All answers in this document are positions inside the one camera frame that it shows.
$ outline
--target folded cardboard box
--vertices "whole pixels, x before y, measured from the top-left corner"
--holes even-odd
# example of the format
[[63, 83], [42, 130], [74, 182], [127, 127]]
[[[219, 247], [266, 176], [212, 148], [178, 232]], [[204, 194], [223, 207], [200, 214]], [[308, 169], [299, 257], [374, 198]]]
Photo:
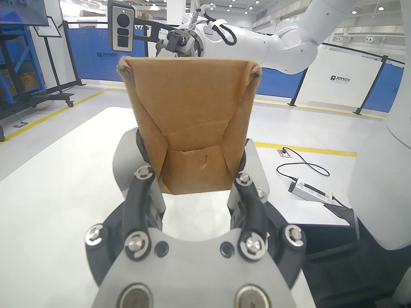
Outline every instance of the folded cardboard box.
[[249, 60], [122, 57], [118, 72], [162, 191], [230, 189], [261, 67]]

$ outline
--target blue barrier panel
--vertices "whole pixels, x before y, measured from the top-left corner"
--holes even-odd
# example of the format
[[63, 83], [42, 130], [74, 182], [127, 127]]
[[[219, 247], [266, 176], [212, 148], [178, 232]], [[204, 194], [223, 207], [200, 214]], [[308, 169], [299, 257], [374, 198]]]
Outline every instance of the blue barrier panel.
[[263, 68], [257, 94], [292, 98], [304, 71], [287, 75], [275, 69]]
[[[135, 35], [144, 35], [135, 29]], [[69, 28], [68, 35], [79, 78], [123, 81], [117, 73], [122, 56], [145, 57], [144, 41], [134, 40], [131, 53], [114, 51], [109, 47], [107, 28]]]
[[404, 68], [386, 63], [364, 108], [388, 113], [394, 103]]

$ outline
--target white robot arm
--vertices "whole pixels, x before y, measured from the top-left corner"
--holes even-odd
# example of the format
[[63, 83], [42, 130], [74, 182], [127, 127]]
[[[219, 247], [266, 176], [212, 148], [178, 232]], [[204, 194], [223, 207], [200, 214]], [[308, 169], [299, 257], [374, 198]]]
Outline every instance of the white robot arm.
[[[221, 38], [217, 41], [212, 39], [211, 27], [216, 22], [199, 23], [193, 31], [203, 42], [204, 57], [247, 58], [263, 67], [295, 74], [314, 61], [317, 47], [351, 13], [357, 1], [312, 0], [298, 25], [286, 27], [272, 36], [225, 25], [235, 34], [237, 41], [234, 46], [228, 46]], [[180, 28], [188, 28], [188, 23]], [[232, 38], [226, 30], [220, 31], [227, 38]]]

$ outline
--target metal hole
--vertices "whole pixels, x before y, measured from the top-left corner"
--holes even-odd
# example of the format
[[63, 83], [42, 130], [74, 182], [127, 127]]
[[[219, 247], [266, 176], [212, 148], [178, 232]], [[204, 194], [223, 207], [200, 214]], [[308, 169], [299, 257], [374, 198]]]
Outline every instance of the metal hole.
[[154, 247], [154, 253], [159, 258], [163, 258], [164, 256], [168, 254], [168, 252], [169, 252], [169, 245], [167, 244], [166, 241], [160, 241]]
[[234, 247], [230, 242], [223, 242], [220, 246], [220, 253], [225, 258], [230, 258], [234, 255]]

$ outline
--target white pillar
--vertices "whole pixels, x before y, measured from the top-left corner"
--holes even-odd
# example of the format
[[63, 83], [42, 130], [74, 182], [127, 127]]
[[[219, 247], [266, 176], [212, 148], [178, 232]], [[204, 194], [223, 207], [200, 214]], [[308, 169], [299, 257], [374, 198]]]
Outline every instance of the white pillar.
[[181, 25], [186, 0], [167, 0], [167, 24]]

